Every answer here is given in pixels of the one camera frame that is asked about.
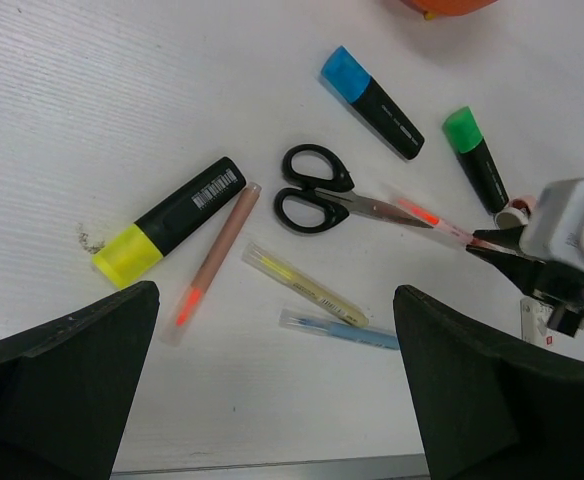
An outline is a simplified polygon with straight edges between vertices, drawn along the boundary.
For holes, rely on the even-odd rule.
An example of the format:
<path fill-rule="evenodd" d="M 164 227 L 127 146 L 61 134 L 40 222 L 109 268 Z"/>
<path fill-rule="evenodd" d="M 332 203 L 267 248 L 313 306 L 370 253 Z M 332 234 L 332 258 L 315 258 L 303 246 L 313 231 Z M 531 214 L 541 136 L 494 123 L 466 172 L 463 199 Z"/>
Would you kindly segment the yellow cap black highlighter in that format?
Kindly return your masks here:
<path fill-rule="evenodd" d="M 212 163 L 142 215 L 92 257 L 117 288 L 134 283 L 205 224 L 247 185 L 228 157 Z"/>

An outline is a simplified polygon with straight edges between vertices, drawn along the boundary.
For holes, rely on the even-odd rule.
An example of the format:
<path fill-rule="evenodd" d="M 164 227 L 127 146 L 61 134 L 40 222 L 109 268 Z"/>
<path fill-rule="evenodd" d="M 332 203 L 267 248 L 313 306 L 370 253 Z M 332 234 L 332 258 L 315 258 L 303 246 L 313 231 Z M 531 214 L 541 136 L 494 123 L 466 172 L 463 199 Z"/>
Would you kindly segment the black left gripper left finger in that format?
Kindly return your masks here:
<path fill-rule="evenodd" d="M 107 479 L 159 310 L 141 281 L 0 340 L 0 479 Z"/>

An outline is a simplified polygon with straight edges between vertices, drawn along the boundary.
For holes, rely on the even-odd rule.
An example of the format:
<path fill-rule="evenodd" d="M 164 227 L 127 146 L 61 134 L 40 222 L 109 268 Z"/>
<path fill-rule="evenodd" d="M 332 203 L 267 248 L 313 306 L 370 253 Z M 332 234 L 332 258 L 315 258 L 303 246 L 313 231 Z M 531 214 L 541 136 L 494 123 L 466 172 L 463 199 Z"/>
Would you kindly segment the blue slim highlighter pen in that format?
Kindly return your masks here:
<path fill-rule="evenodd" d="M 281 312 L 279 325 L 312 335 L 336 338 L 385 350 L 400 350 L 396 334 L 390 331 L 350 326 L 341 321 L 302 314 L 289 309 Z"/>

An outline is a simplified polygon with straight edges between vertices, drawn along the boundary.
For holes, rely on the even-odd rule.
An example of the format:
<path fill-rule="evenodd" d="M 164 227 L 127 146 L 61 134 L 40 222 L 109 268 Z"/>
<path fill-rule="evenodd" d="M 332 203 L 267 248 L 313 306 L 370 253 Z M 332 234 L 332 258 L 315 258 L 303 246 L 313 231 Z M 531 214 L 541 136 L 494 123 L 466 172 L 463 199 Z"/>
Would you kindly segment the brown slim highlighter pen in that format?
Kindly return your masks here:
<path fill-rule="evenodd" d="M 203 302 L 260 194 L 261 186 L 254 182 L 248 183 L 239 194 L 237 202 L 208 251 L 205 260 L 162 330 L 160 340 L 166 345 L 178 346 L 181 343 L 188 322 L 194 317 Z"/>

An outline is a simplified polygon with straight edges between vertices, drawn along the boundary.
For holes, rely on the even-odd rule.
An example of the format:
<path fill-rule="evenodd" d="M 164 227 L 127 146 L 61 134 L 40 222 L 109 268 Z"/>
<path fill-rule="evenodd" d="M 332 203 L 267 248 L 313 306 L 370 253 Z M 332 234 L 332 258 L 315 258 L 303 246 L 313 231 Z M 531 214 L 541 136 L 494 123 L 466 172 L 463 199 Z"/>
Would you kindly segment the yellow slim highlighter pen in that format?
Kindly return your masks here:
<path fill-rule="evenodd" d="M 359 307 L 263 247 L 249 243 L 242 260 L 346 324 L 369 326 L 369 319 Z"/>

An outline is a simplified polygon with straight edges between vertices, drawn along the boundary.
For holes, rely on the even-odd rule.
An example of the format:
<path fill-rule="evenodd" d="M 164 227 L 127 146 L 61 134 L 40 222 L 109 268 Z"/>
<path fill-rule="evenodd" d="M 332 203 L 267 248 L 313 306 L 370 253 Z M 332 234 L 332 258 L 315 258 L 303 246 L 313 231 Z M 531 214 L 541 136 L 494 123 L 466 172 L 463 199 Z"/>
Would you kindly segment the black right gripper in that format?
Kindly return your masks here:
<path fill-rule="evenodd" d="M 519 248 L 524 225 L 475 230 L 475 239 L 503 248 Z M 584 272 L 557 262 L 529 260 L 514 254 L 468 245 L 465 250 L 502 273 L 524 295 L 551 308 L 550 330 L 575 337 L 584 328 Z"/>

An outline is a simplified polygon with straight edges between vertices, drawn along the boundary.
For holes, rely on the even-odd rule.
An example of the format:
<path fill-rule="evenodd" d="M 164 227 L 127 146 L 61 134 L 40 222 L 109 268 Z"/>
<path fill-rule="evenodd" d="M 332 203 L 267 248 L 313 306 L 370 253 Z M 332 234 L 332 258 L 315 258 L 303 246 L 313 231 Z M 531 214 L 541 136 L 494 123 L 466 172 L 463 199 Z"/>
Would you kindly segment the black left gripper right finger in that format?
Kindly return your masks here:
<path fill-rule="evenodd" d="M 584 479 L 584 362 L 403 285 L 395 328 L 431 478 Z"/>

